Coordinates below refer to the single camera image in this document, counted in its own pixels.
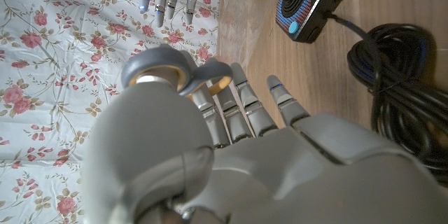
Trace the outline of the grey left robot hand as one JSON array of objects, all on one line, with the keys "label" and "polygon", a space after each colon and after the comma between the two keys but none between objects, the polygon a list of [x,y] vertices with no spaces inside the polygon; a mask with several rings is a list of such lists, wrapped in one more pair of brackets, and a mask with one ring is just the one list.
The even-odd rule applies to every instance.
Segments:
[{"label": "grey left robot hand", "polygon": [[330,114],[214,150],[192,74],[127,64],[91,132],[87,223],[446,223],[447,194],[399,146]]}]

